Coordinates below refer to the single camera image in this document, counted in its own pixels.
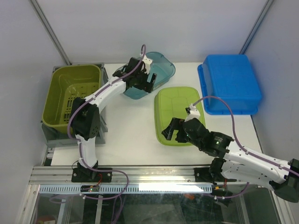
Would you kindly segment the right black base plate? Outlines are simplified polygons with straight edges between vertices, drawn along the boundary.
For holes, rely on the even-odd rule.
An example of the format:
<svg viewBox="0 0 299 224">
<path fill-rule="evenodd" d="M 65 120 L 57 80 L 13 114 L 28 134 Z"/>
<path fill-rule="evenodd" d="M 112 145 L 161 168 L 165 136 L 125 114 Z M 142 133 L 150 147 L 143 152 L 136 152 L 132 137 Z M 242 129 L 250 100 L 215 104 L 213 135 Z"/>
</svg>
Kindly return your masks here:
<svg viewBox="0 0 299 224">
<path fill-rule="evenodd" d="M 194 177 L 196 182 L 214 182 L 214 178 L 209 172 L 209 168 L 194 168 Z"/>
</svg>

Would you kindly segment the olive green slotted basket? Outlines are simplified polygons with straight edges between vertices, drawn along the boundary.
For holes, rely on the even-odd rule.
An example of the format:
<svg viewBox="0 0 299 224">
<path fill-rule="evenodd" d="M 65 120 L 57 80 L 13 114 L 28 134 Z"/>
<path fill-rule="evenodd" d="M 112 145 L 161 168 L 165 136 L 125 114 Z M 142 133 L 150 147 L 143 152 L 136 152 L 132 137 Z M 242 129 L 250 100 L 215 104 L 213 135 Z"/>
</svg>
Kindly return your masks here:
<svg viewBox="0 0 299 224">
<path fill-rule="evenodd" d="M 75 98 L 85 98 L 96 92 L 102 83 L 102 69 L 94 64 L 79 64 L 56 69 L 51 78 L 42 122 L 67 134 Z"/>
</svg>

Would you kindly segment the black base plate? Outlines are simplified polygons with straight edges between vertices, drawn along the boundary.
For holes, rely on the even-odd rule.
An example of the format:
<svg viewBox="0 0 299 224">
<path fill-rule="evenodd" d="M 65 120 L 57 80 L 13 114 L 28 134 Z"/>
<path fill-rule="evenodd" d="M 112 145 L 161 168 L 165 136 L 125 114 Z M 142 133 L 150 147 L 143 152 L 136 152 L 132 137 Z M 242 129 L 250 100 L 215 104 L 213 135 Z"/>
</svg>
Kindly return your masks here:
<svg viewBox="0 0 299 224">
<path fill-rule="evenodd" d="M 78 167 L 73 169 L 71 182 L 103 182 L 109 183 L 112 180 L 112 168 L 100 168 L 101 172 L 92 171 L 85 167 Z"/>
<path fill-rule="evenodd" d="M 194 168 L 194 177 L 196 182 L 214 182 L 214 178 L 209 172 L 209 168 Z"/>
</svg>

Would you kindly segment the right aluminium corner post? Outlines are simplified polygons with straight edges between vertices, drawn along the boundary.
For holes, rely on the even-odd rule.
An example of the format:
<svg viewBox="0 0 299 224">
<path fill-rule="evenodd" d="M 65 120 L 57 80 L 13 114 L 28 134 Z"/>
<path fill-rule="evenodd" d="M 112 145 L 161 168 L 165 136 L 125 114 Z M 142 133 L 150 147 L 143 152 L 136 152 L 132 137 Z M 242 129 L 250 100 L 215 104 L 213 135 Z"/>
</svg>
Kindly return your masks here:
<svg viewBox="0 0 299 224">
<path fill-rule="evenodd" d="M 257 35 L 263 21 L 267 17 L 267 14 L 271 10 L 271 8 L 272 8 L 272 6 L 275 2 L 276 2 L 275 0 L 266 0 L 265 1 L 260 13 L 258 14 L 255 22 L 253 23 L 252 28 L 250 29 L 247 37 L 245 38 L 245 41 L 244 41 L 241 49 L 238 52 L 239 55 L 245 55 L 246 54 L 246 52 L 248 51 L 250 45 L 252 44 L 255 36 Z"/>
</svg>

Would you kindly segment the large blue plastic container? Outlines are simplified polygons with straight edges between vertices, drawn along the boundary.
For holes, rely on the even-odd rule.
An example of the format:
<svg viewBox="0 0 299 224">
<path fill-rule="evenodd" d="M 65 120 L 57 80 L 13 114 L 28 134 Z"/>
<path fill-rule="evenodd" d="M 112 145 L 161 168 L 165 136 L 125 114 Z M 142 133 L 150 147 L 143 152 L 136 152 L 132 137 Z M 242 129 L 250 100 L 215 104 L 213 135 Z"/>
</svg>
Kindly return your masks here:
<svg viewBox="0 0 299 224">
<path fill-rule="evenodd" d="M 235 115 L 254 115 L 262 93 L 246 55 L 208 55 L 198 66 L 202 96 L 225 101 Z"/>
</svg>

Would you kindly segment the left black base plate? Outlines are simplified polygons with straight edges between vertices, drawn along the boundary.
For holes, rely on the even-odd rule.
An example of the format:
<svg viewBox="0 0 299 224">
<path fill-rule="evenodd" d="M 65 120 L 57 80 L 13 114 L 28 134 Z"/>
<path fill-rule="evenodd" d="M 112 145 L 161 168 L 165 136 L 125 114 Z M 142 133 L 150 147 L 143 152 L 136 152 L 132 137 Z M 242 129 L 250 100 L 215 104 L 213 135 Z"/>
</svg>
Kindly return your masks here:
<svg viewBox="0 0 299 224">
<path fill-rule="evenodd" d="M 85 167 L 78 167 L 73 169 L 71 182 L 103 182 L 109 183 L 112 180 L 112 168 L 100 168 L 101 172 L 92 171 Z"/>
</svg>

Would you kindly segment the lime green plastic tub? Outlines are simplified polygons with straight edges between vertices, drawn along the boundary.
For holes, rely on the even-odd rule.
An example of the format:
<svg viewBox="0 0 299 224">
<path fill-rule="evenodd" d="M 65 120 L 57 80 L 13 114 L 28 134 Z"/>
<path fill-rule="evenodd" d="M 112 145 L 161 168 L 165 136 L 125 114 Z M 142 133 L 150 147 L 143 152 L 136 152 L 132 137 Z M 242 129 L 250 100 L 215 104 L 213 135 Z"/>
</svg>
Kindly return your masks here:
<svg viewBox="0 0 299 224">
<path fill-rule="evenodd" d="M 186 108 L 199 100 L 199 93 L 195 88 L 187 86 L 163 88 L 154 99 L 154 118 L 157 140 L 166 146 L 188 147 L 190 143 L 178 143 L 175 141 L 177 130 L 172 139 L 166 140 L 162 131 L 167 128 L 172 118 L 185 119 Z"/>
</svg>

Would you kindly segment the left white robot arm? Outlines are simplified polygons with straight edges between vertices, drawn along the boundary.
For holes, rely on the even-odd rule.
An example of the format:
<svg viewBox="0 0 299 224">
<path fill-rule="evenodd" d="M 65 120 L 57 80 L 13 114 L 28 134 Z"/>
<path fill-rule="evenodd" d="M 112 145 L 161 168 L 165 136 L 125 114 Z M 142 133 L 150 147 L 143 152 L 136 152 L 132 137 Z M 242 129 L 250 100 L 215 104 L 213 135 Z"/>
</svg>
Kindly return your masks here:
<svg viewBox="0 0 299 224">
<path fill-rule="evenodd" d="M 77 97 L 72 103 L 71 118 L 67 132 L 75 134 L 79 146 L 78 173 L 87 181 L 94 181 L 99 171 L 95 153 L 95 140 L 100 130 L 100 113 L 113 97 L 135 87 L 151 93 L 157 74 L 152 74 L 148 81 L 152 59 L 143 56 L 141 59 L 132 57 L 122 69 L 114 72 L 112 78 L 96 92 L 85 98 Z"/>
</svg>

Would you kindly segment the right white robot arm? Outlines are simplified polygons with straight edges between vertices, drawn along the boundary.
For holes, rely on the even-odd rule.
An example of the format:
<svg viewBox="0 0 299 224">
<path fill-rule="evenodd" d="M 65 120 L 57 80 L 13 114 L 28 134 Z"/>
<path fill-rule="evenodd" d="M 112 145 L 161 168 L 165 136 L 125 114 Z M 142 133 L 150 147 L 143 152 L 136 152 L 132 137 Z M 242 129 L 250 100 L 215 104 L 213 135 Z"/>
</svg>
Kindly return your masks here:
<svg viewBox="0 0 299 224">
<path fill-rule="evenodd" d="M 213 157 L 207 181 L 240 180 L 272 190 L 286 201 L 299 201 L 298 160 L 284 161 L 240 147 L 232 137 L 209 131 L 196 118 L 188 121 L 173 118 L 161 134 L 171 140 L 174 131 L 178 143 L 190 143 Z"/>
</svg>

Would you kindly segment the aluminium corner post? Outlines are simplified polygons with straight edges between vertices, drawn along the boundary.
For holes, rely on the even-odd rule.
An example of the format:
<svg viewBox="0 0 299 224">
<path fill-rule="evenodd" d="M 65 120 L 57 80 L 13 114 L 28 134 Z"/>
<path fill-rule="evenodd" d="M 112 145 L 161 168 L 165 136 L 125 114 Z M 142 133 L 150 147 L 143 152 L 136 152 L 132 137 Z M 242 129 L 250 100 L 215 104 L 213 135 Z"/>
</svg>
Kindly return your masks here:
<svg viewBox="0 0 299 224">
<path fill-rule="evenodd" d="M 54 44 L 55 48 L 57 49 L 59 55 L 61 56 L 62 60 L 67 65 L 72 65 L 71 60 L 67 56 L 62 44 L 60 43 L 57 35 L 54 32 L 54 29 L 52 28 L 49 20 L 47 19 L 44 11 L 42 10 L 42 7 L 38 3 L 37 0 L 29 0 L 29 3 L 31 4 L 34 12 L 37 14 L 40 22 L 42 23 L 44 29 L 46 30 L 49 38 L 51 39 L 52 43 Z"/>
<path fill-rule="evenodd" d="M 267 14 L 271 10 L 271 8 L 272 8 L 272 6 L 275 2 L 276 2 L 275 0 L 266 0 L 265 1 L 260 13 L 258 14 L 255 22 L 253 23 L 252 28 L 250 29 L 247 37 L 245 38 L 245 41 L 244 41 L 241 49 L 238 52 L 239 55 L 245 55 L 246 54 L 246 52 L 248 51 L 250 45 L 252 44 L 255 36 L 257 35 L 263 21 L 267 17 Z"/>
</svg>

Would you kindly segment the aluminium front rail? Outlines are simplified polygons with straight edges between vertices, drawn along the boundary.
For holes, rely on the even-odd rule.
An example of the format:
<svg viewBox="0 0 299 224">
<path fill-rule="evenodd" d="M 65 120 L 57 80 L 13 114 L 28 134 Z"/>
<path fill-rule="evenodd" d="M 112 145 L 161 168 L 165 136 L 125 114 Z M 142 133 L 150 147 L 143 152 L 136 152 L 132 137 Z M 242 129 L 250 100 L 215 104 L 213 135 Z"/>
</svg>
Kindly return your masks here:
<svg viewBox="0 0 299 224">
<path fill-rule="evenodd" d="M 128 176 L 129 183 L 139 182 L 177 182 L 197 183 L 194 177 L 194 168 L 209 166 L 104 166 L 112 168 L 112 184 L 125 184 Z M 35 166 L 32 170 L 29 184 L 75 184 L 71 182 L 73 169 L 71 166 Z"/>
</svg>

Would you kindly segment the left aluminium corner post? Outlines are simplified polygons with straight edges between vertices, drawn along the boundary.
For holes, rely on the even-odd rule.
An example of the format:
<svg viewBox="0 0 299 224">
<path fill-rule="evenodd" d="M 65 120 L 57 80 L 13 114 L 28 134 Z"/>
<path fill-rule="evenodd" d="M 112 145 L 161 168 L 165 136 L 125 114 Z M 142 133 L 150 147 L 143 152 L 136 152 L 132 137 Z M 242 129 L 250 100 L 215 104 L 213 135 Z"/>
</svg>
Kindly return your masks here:
<svg viewBox="0 0 299 224">
<path fill-rule="evenodd" d="M 42 10 L 42 7 L 38 3 L 37 0 L 29 0 L 29 3 L 31 4 L 34 12 L 37 14 L 40 22 L 42 23 L 44 29 L 46 30 L 49 38 L 51 39 L 52 43 L 54 44 L 55 48 L 57 49 L 59 55 L 61 56 L 62 60 L 67 65 L 72 65 L 71 60 L 67 56 L 62 44 L 60 43 L 57 35 L 54 32 L 54 29 L 52 28 L 49 20 L 47 19 L 44 11 Z"/>
</svg>

